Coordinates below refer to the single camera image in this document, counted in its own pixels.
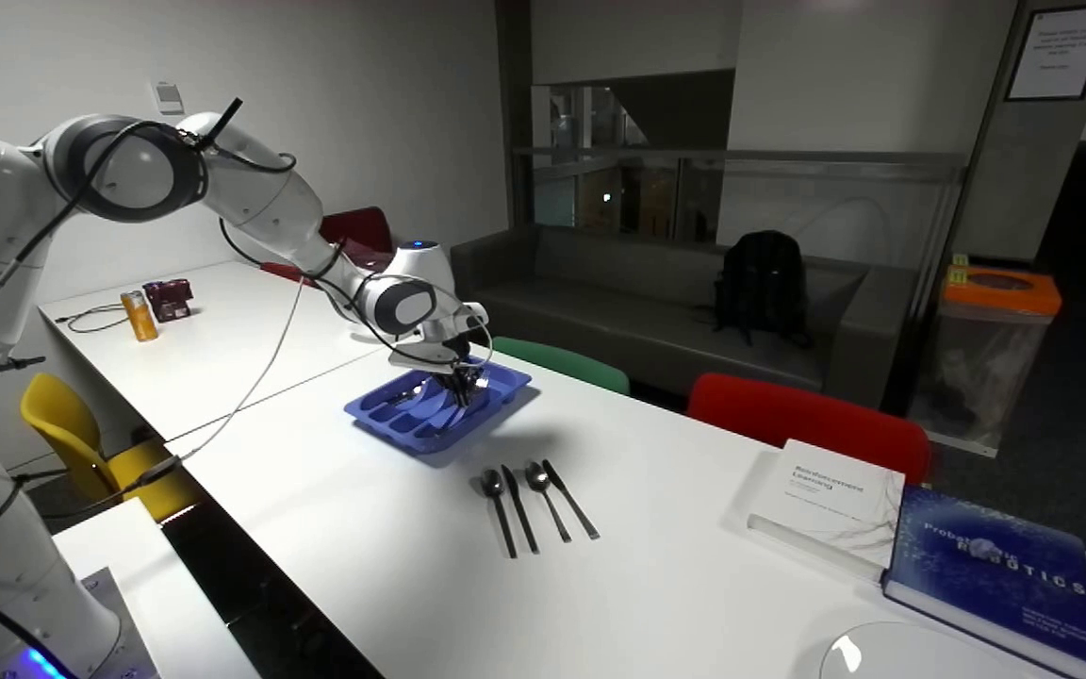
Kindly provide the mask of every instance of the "knife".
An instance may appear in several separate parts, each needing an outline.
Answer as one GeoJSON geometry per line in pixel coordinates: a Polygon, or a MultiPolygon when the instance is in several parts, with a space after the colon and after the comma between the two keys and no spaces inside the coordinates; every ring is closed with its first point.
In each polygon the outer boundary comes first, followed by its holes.
{"type": "Polygon", "coordinates": [[[587,533],[593,540],[599,540],[599,533],[593,529],[593,521],[584,518],[584,509],[579,509],[575,499],[570,494],[570,481],[551,467],[551,460],[541,460],[541,467],[545,467],[551,481],[570,499],[570,506],[572,506],[575,521],[584,524],[584,533],[587,533]]]}
{"type": "Polygon", "coordinates": [[[515,489],[515,477],[513,470],[500,465],[500,474],[506,474],[506,486],[513,494],[513,506],[515,506],[515,518],[519,518],[519,533],[526,535],[526,545],[540,553],[540,544],[535,544],[535,533],[533,533],[533,518],[526,509],[519,506],[519,489],[515,489]]]}

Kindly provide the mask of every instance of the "white wall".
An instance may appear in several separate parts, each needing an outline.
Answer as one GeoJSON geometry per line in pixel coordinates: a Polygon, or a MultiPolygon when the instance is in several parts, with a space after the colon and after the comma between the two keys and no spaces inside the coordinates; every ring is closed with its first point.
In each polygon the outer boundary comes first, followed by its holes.
{"type": "Polygon", "coordinates": [[[535,0],[535,82],[716,70],[734,62],[738,0],[535,0]]]}
{"type": "MultiPolygon", "coordinates": [[[[1014,0],[743,0],[731,152],[968,153],[1014,0]]],[[[949,186],[722,177],[716,241],[921,267],[949,186]]]]}
{"type": "Polygon", "coordinates": [[[743,0],[731,145],[968,153],[1014,0],[743,0]]]}
{"type": "MultiPolygon", "coordinates": [[[[448,245],[508,227],[489,0],[0,0],[0,139],[74,111],[153,115],[149,77],[176,77],[187,105],[244,96],[239,125],[299,153],[329,211],[381,202],[398,238],[448,245]]],[[[36,296],[225,257],[205,207],[146,227],[73,218],[36,296]]],[[[55,357],[36,324],[25,352],[55,357]]],[[[0,379],[12,467],[46,456],[20,388],[0,379]]]]}

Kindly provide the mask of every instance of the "book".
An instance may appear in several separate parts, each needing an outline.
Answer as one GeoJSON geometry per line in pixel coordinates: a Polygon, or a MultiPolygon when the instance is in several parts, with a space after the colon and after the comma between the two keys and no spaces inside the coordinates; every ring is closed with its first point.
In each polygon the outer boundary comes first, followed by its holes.
{"type": "Polygon", "coordinates": [[[1086,675],[1077,535],[910,486],[882,593],[1063,675],[1086,675]]]}
{"type": "Polygon", "coordinates": [[[805,441],[788,441],[764,465],[745,529],[764,529],[866,575],[888,567],[901,470],[805,441]]]}

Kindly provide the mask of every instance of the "red chair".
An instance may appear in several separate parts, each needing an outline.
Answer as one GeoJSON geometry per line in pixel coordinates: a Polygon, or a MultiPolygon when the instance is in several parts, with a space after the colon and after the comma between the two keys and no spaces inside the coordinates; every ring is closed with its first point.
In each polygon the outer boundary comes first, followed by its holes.
{"type": "Polygon", "coordinates": [[[692,379],[686,414],[769,446],[800,436],[820,448],[838,448],[844,456],[903,470],[910,481],[925,481],[932,470],[932,448],[916,421],[820,393],[734,374],[701,374],[692,379]]]}

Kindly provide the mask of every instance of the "orange bin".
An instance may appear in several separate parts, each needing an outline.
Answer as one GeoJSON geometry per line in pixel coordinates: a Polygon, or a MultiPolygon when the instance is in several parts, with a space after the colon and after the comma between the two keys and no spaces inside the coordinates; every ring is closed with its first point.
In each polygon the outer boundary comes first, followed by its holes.
{"type": "Polygon", "coordinates": [[[952,265],[910,414],[945,448],[996,456],[1059,308],[1052,275],[952,265]]]}

